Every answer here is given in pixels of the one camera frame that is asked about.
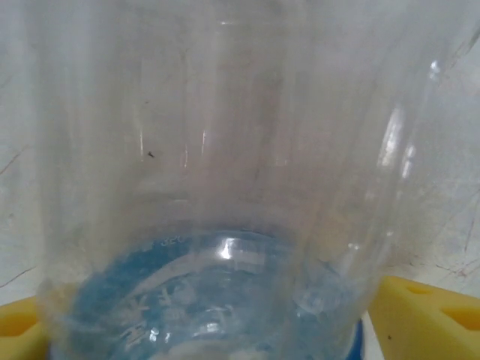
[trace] transparent plastic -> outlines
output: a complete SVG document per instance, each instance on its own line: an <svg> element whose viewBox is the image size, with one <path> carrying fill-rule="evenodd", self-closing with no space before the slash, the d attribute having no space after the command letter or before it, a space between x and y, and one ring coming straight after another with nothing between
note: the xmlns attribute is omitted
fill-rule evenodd
<svg viewBox="0 0 480 360"><path fill-rule="evenodd" d="M56 357L344 360L463 11L27 0Z"/></svg>

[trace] bottle bottom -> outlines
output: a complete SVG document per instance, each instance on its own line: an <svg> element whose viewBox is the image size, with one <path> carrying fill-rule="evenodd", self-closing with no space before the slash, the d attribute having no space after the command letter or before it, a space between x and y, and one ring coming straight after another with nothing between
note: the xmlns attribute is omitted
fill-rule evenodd
<svg viewBox="0 0 480 360"><path fill-rule="evenodd" d="M62 348L72 360L361 359L360 325L330 337L333 324L284 295L292 255L246 231L152 241L80 287L63 323L82 326L66 326Z"/></svg>

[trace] clear plastic bottle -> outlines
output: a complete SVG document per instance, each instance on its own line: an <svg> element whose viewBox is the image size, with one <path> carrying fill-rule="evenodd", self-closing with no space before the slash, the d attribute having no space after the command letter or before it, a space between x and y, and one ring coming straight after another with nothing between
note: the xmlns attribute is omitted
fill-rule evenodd
<svg viewBox="0 0 480 360"><path fill-rule="evenodd" d="M54 359L346 359L463 10L28 0Z"/></svg>

